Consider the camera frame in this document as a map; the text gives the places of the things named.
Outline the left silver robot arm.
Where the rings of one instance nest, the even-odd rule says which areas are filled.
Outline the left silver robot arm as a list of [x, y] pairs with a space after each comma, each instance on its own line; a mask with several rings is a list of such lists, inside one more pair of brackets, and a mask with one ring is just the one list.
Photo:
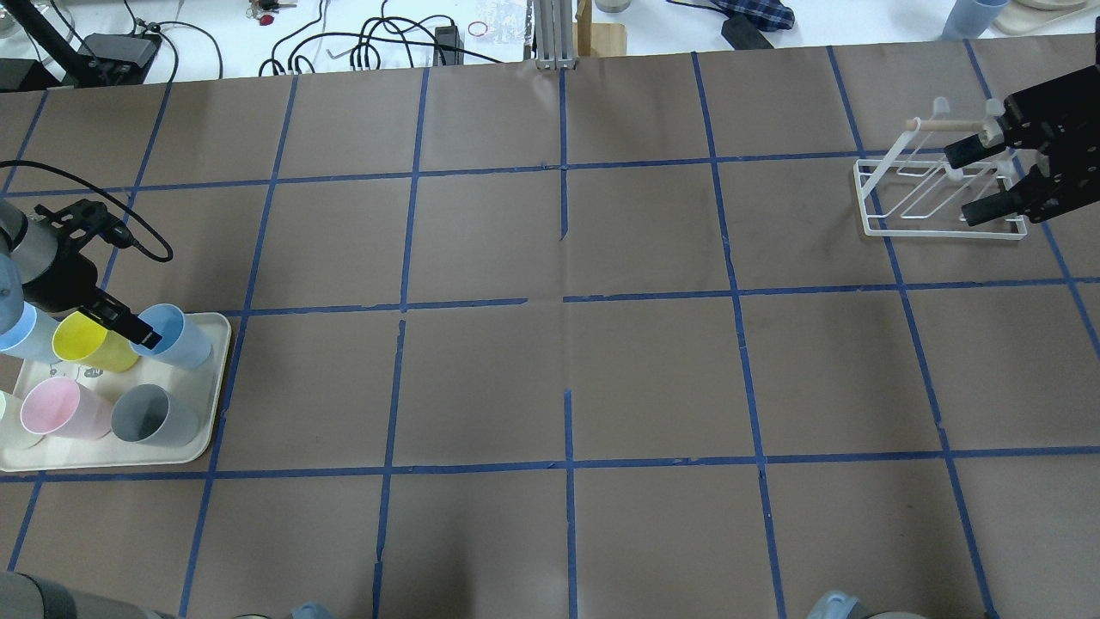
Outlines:
[[77, 312], [142, 349], [162, 335], [129, 306], [99, 286], [99, 272], [82, 255], [95, 237], [117, 248], [136, 248], [138, 239], [101, 201], [82, 199], [51, 211], [36, 206], [28, 215], [8, 201], [1, 207], [3, 239], [3, 329], [16, 325], [23, 303], [47, 313]]

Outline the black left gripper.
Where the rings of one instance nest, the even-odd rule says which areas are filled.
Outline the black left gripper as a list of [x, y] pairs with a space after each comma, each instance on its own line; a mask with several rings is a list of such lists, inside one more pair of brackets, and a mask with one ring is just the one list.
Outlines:
[[120, 334], [138, 347], [152, 350], [162, 335], [129, 306], [100, 289], [97, 267], [82, 257], [82, 247], [116, 224], [116, 215], [101, 201], [80, 199], [59, 211], [35, 206], [25, 242], [44, 242], [40, 253], [45, 265], [30, 267], [25, 297], [47, 313], [79, 310], [109, 332]]

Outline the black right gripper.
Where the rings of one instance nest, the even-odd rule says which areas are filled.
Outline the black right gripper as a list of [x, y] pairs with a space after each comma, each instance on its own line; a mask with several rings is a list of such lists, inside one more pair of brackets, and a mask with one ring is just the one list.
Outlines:
[[974, 134], [948, 144], [952, 169], [963, 169], [1013, 150], [1032, 150], [1035, 164], [1014, 187], [963, 205], [963, 219], [978, 226], [994, 219], [1022, 215], [1040, 224], [1053, 217], [1097, 203], [1099, 144], [1099, 73], [1090, 65], [1005, 98], [1005, 139], [986, 144]]

